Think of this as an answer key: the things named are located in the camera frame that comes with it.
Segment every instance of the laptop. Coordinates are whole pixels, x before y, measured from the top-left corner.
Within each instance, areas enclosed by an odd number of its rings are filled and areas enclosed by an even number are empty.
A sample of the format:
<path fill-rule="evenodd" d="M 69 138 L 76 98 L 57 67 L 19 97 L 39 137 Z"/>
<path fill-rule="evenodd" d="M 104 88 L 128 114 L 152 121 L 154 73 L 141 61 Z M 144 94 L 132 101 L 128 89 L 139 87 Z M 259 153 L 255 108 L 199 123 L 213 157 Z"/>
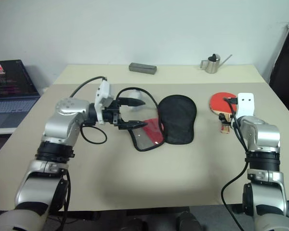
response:
<path fill-rule="evenodd" d="M 0 61 L 0 128 L 18 127 L 38 99 L 22 61 Z"/>

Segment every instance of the laptop screen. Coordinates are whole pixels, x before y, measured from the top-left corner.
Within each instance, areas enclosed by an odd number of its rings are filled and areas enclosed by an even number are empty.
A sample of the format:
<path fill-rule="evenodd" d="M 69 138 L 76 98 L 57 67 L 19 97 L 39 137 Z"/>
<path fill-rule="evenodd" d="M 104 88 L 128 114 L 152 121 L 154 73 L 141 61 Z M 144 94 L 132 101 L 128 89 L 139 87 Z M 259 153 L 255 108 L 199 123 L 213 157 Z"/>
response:
<path fill-rule="evenodd" d="M 0 61 L 0 98 L 38 95 L 21 60 Z"/>

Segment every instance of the white wall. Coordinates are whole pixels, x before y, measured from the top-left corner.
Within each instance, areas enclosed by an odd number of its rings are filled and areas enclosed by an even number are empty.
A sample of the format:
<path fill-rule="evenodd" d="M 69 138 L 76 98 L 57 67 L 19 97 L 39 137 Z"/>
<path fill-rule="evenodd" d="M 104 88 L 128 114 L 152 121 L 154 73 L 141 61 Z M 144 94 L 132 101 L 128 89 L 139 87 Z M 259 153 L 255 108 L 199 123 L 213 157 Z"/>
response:
<path fill-rule="evenodd" d="M 0 60 L 22 59 L 44 86 L 67 64 L 199 64 L 216 52 L 267 79 L 288 23 L 289 0 L 0 0 Z"/>

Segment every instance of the ping pong paddle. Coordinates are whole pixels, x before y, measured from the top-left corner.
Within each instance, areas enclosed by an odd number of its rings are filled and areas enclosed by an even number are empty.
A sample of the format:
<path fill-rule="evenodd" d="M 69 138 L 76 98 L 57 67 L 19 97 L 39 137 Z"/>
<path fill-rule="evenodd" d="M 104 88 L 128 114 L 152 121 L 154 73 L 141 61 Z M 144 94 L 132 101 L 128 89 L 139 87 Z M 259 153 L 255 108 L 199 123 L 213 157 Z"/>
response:
<path fill-rule="evenodd" d="M 228 92 L 219 92 L 214 95 L 212 95 L 210 99 L 210 109 L 217 115 L 219 113 L 223 113 L 225 115 L 225 119 L 230 122 L 231 120 L 231 109 L 228 105 L 228 103 L 223 100 L 224 98 L 236 98 L 236 95 L 228 93 Z M 234 111 L 236 111 L 236 105 L 232 105 Z M 221 127 L 221 133 L 229 133 L 230 132 L 230 126 L 222 124 Z"/>

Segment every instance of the gray eraser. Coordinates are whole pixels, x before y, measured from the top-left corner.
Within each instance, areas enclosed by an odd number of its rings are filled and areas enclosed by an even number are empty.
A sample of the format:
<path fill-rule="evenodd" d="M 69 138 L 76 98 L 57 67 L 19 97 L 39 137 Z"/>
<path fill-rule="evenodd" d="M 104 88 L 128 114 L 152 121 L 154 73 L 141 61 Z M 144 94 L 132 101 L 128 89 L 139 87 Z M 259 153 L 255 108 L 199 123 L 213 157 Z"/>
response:
<path fill-rule="evenodd" d="M 152 65 L 131 63 L 129 65 L 129 70 L 154 75 L 157 70 L 157 67 Z"/>

